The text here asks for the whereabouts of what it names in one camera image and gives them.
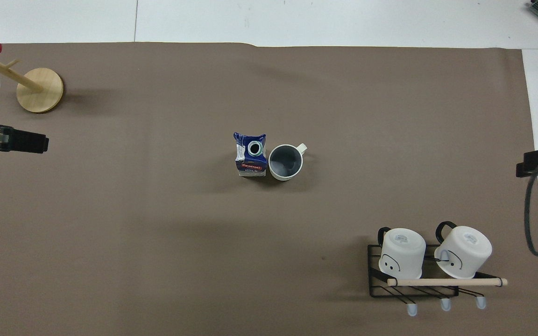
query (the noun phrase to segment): black cable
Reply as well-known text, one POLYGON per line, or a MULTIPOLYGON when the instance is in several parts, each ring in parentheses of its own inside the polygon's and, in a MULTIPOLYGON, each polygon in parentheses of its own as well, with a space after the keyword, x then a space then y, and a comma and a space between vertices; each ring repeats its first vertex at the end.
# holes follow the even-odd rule
POLYGON ((537 179, 538 175, 538 166, 532 171, 532 174, 529 178, 529 185, 527 185, 527 192, 524 196, 524 234, 527 238, 527 245, 529 245, 529 250, 532 254, 538 257, 538 251, 534 249, 532 244, 532 238, 530 235, 530 198, 532 193, 532 185, 537 179))

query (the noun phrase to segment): white mug handle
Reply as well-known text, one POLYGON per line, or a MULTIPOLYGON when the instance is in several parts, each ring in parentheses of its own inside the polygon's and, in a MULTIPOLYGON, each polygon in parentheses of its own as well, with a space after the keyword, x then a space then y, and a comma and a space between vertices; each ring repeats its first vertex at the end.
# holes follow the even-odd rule
POLYGON ((300 152, 300 155, 304 155, 304 152, 306 151, 307 147, 305 144, 301 143, 296 147, 296 149, 300 152))

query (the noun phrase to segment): round wooden base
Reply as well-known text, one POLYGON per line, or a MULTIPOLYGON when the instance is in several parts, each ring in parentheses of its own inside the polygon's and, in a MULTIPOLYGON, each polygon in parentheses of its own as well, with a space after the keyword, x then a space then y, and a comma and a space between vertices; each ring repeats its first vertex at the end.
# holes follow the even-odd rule
POLYGON ((43 113, 54 108, 64 94, 64 83, 53 70, 38 68, 28 71, 26 78, 43 87, 43 91, 34 92, 18 84, 15 95, 22 107, 30 112, 43 113))

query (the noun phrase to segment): black mug handle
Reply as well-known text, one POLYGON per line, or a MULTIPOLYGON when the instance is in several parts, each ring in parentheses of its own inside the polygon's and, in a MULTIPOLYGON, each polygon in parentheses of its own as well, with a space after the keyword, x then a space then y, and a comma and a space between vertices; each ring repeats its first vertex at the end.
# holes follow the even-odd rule
POLYGON ((377 234, 377 242, 379 243, 380 247, 383 247, 383 236, 385 236, 385 232, 388 232, 391 230, 389 227, 382 227, 379 229, 379 233, 377 234))
POLYGON ((437 229, 435 230, 435 238, 437 238, 437 241, 439 243, 444 242, 444 238, 441 236, 441 230, 443 230, 444 226, 446 225, 451 228, 457 227, 457 225, 455 225, 454 223, 451 223, 450 221, 444 221, 444 222, 439 223, 439 225, 437 226, 437 229))

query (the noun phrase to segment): mug rack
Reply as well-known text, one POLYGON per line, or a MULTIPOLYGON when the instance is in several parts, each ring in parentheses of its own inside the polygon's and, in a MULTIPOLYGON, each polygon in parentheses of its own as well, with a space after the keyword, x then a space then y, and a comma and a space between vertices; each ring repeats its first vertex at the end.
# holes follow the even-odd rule
MULTIPOLYGON (((423 274, 443 273, 436 264, 436 259, 431 257, 439 244, 427 245, 425 250, 425 262, 423 262, 423 274)), ((495 286, 502 287, 508 284, 508 280, 487 273, 476 272, 472 279, 451 279, 444 277, 421 278, 421 279, 397 279, 379 270, 378 261, 381 257, 379 245, 367 246, 369 295, 373 298, 397 298, 406 304, 408 315, 415 316, 418 313, 417 303, 413 298, 431 297, 440 300, 444 311, 451 309, 451 298, 460 294, 473 296, 478 309, 487 306, 485 295, 480 292, 470 291, 460 286, 495 286)))

